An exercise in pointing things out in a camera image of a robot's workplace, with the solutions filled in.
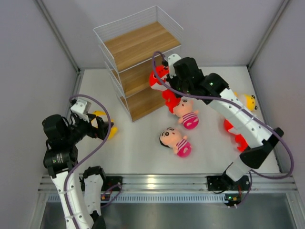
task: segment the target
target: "plush doll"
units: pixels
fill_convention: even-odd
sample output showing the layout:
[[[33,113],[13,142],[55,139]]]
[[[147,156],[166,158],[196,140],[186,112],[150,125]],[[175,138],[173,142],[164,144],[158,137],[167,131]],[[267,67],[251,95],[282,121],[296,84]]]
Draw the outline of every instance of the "plush doll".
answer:
[[[160,144],[165,147],[173,149],[173,152],[180,157],[187,157],[191,151],[192,146],[186,140],[187,136],[181,135],[181,133],[172,127],[168,127],[160,134]]]

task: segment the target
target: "metal frame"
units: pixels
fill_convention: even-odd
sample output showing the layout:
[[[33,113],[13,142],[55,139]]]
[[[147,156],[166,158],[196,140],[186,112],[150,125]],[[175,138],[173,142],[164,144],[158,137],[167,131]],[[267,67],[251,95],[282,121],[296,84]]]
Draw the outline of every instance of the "metal frame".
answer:
[[[33,0],[35,5],[37,6],[38,10],[41,12],[42,16],[46,20],[47,24],[49,25],[51,31],[53,32],[56,40],[58,41],[59,45],[61,46],[62,50],[66,54],[68,60],[70,61],[71,65],[75,69],[77,73],[79,73],[80,68],[78,67],[75,59],[73,58],[67,43],[65,42],[64,38],[62,37],[62,34],[58,30],[53,18],[51,17],[47,7],[45,6],[44,2],[42,0]]]
[[[193,193],[213,194],[207,187],[207,176],[220,174],[108,174],[108,176],[122,176],[124,193],[151,194],[151,193]],[[57,193],[51,178],[44,175],[38,189],[39,193]],[[297,193],[293,177],[282,180],[268,180],[253,174],[251,193]]]
[[[280,21],[284,11],[287,9],[290,2],[291,2],[291,0],[282,0],[282,3],[280,5],[279,9],[277,10],[272,22],[268,26],[267,31],[265,32],[261,41],[259,42],[253,56],[250,59],[250,62],[247,64],[249,71],[252,68],[253,64],[255,63],[256,59],[258,58],[259,54],[261,53],[262,49],[266,45],[267,41],[269,40],[269,37],[271,36],[272,32],[274,31],[276,25]]]

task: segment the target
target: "wire shelf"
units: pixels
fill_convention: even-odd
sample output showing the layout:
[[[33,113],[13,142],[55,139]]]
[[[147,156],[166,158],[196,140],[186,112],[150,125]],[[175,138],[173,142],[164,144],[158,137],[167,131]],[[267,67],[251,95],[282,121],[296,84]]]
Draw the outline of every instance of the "wire shelf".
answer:
[[[183,28],[159,6],[152,6],[141,12],[93,29],[97,36],[100,49],[117,72],[119,72],[117,64],[113,55],[106,47],[105,42],[156,21],[180,43],[182,42]]]
[[[147,82],[150,73],[139,65],[143,64],[147,69],[145,62],[151,59],[156,50],[166,53],[166,56],[173,52],[179,53],[183,28],[160,7],[153,6],[96,27],[93,31],[104,55],[105,65],[117,97],[132,120],[135,121],[145,116],[147,111],[152,112],[160,107],[155,105],[152,109],[148,106],[146,110],[137,115],[132,112],[132,110],[138,110],[137,106],[142,106],[142,104],[131,97],[149,87]]]

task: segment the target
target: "white floor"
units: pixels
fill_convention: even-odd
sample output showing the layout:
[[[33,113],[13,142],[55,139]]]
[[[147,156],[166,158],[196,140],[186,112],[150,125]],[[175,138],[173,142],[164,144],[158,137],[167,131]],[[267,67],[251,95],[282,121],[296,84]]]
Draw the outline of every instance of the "white floor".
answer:
[[[254,94],[246,67],[204,67],[203,73],[221,75],[238,93]],[[107,108],[115,125],[117,135],[87,161],[81,168],[100,165],[106,173],[120,174],[192,174],[222,173],[239,155],[234,138],[223,128],[224,118],[202,101],[195,101],[194,108],[200,111],[200,123],[194,130],[186,130],[177,123],[178,118],[169,113],[166,106],[132,123],[115,95],[106,70],[86,70],[80,89],[98,99]],[[92,104],[90,112],[100,110]],[[256,115],[262,119],[260,110]],[[174,126],[189,137],[193,150],[187,158],[180,158],[169,148],[161,146],[159,135],[165,128]],[[79,160],[88,155],[100,140],[85,137],[77,144]],[[261,173],[279,173],[271,153],[258,170]]]

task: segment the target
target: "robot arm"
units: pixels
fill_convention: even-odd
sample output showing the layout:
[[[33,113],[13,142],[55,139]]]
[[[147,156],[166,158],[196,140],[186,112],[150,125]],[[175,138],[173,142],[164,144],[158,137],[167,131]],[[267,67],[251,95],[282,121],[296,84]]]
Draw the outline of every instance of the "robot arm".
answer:
[[[251,112],[236,98],[228,83],[218,74],[212,73],[204,76],[198,68],[194,58],[181,58],[177,54],[168,57],[169,75],[167,81],[171,87],[179,92],[190,95],[212,96],[226,99],[238,104],[237,108],[227,102],[211,99],[203,99],[203,102],[222,114],[245,138],[248,148],[224,171],[222,182],[226,187],[240,180],[251,169],[257,169],[267,158],[277,144],[278,139],[266,128],[259,125],[243,110]],[[279,136],[283,136],[280,128],[274,130]]]
[[[44,133],[48,137],[43,164],[48,169],[60,196],[67,229],[105,228],[101,214],[101,189],[106,176],[101,167],[90,167],[85,170],[83,174],[84,196],[79,175],[76,172],[70,175],[66,186],[67,191],[64,192],[65,179],[78,164],[76,143],[86,135],[104,139],[108,132],[108,123],[104,123],[95,115],[88,114],[90,105],[89,102],[82,99],[73,101],[70,110],[74,121],[71,124],[59,114],[49,116],[42,122]],[[97,128],[91,124],[94,118],[98,123]],[[68,197],[72,215],[69,212],[65,195]]]

